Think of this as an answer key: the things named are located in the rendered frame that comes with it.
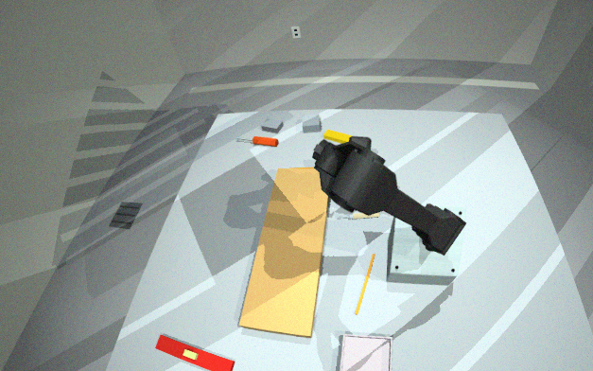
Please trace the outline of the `orange-handled awl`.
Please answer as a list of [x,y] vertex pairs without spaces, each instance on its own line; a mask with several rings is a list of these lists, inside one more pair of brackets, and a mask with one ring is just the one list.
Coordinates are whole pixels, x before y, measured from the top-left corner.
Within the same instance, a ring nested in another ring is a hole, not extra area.
[[239,138],[239,137],[237,137],[236,139],[250,140],[250,141],[253,141],[253,143],[255,145],[260,145],[260,146],[267,145],[267,146],[277,147],[277,145],[278,145],[278,139],[271,139],[271,138],[264,138],[264,137],[257,137],[257,136],[255,136],[253,139]]

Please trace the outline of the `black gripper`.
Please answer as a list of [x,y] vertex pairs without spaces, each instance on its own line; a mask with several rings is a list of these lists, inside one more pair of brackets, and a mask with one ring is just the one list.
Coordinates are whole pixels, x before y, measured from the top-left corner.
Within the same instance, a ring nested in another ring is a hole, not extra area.
[[372,146],[371,139],[368,137],[365,137],[365,136],[351,136],[349,138],[349,141],[354,141],[369,150],[371,149],[371,146]]

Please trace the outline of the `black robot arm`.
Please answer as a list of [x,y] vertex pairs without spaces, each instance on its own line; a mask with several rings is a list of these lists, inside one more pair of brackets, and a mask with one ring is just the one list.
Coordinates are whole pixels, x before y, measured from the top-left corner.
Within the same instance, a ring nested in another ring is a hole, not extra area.
[[335,146],[323,140],[312,158],[321,189],[333,202],[350,213],[387,212],[411,225],[430,252],[444,256],[466,225],[449,209],[422,206],[399,190],[396,174],[384,166],[386,160],[354,141]]

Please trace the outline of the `tan rectangular floor panel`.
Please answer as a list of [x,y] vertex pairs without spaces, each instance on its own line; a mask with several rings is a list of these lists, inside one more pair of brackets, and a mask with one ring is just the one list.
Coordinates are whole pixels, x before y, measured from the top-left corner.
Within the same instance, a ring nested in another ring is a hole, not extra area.
[[312,338],[329,197],[315,168],[278,168],[240,326]]

